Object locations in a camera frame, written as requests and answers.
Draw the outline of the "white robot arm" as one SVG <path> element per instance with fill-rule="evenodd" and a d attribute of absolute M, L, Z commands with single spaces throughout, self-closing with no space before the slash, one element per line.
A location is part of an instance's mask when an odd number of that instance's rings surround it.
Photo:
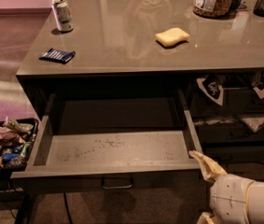
<path fill-rule="evenodd" d="M 212 183 L 211 212 L 202 212 L 197 224 L 264 224 L 264 182 L 228 174 L 198 151 L 189 155 L 199 163 L 203 179 Z"/>

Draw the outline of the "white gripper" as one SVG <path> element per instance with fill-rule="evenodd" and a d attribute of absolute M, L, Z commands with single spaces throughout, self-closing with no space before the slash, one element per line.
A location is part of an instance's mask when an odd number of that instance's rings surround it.
<path fill-rule="evenodd" d="M 249 224 L 247 196 L 254 180 L 228 175 L 216 161 L 196 150 L 188 154 L 198 162 L 203 179 L 214 183 L 210 188 L 213 213 L 201 213 L 197 224 Z"/>

